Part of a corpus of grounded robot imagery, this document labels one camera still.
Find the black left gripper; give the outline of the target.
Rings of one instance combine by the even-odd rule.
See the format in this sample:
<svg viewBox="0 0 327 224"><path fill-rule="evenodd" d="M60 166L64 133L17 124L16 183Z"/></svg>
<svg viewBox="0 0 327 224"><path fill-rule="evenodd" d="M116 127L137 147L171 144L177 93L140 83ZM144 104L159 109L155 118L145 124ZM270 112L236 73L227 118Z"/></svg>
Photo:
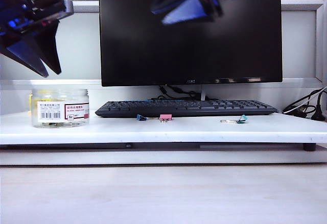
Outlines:
<svg viewBox="0 0 327 224"><path fill-rule="evenodd" d="M21 39L22 32L33 22L31 13L31 3L1 3L1 54L42 77L49 75L43 62L54 73L60 74L56 46L59 20L49 22L38 29L36 34Z"/></svg>

